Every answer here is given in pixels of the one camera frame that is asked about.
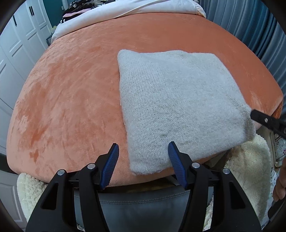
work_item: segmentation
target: gray curtain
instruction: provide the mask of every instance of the gray curtain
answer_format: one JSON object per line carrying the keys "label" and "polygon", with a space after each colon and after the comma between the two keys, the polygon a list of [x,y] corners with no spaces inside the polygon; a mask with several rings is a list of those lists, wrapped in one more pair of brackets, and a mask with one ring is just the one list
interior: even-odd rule
{"label": "gray curtain", "polygon": [[284,94],[286,119],[286,35],[261,0],[200,0],[208,20],[240,39],[265,64]]}

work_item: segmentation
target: white knit fabric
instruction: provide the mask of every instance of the white knit fabric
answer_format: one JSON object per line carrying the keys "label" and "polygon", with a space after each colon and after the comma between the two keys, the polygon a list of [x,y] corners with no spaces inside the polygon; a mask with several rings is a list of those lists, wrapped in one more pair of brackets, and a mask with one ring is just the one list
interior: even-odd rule
{"label": "white knit fabric", "polygon": [[134,173],[171,167],[171,141],[198,160],[254,138],[251,109],[214,54],[121,50],[118,64]]}

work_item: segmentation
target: bed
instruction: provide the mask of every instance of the bed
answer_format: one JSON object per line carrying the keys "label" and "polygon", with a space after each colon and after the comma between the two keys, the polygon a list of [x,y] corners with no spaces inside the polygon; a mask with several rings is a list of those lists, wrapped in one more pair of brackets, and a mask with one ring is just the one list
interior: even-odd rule
{"label": "bed", "polygon": [[57,170],[80,170],[116,142],[120,156],[110,186],[174,174],[172,168],[150,175],[130,171],[119,95],[121,49],[213,53],[251,108],[276,118],[281,114],[283,94],[273,76],[247,46],[220,26],[191,14],[128,15],[56,39],[36,63],[9,126],[7,161],[13,171],[49,182]]}

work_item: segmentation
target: gray fabric panel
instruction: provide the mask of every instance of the gray fabric panel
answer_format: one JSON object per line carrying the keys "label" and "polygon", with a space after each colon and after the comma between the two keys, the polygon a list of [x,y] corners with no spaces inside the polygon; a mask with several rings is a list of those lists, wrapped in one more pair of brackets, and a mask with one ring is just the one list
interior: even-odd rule
{"label": "gray fabric panel", "polygon": [[[178,231],[189,192],[181,185],[140,193],[99,193],[110,232]],[[208,203],[213,187],[208,190]],[[74,193],[76,220],[84,228],[79,191]]]}

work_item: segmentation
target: cabinet handle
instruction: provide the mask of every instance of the cabinet handle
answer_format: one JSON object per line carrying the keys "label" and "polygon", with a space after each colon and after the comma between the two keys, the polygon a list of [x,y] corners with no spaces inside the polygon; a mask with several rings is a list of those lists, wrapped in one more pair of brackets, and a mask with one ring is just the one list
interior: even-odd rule
{"label": "cabinet handle", "polygon": [[32,13],[32,10],[31,10],[31,7],[29,7],[29,9],[30,9],[31,16],[33,16],[33,13]]}
{"label": "cabinet handle", "polygon": [[13,20],[14,20],[15,26],[17,26],[17,23],[16,23],[16,20],[15,20],[15,17],[14,17],[14,16],[13,16]]}
{"label": "cabinet handle", "polygon": [[34,14],[33,7],[32,7],[32,6],[31,6],[31,9],[32,9],[32,13],[33,13],[33,15],[35,15],[35,14]]}

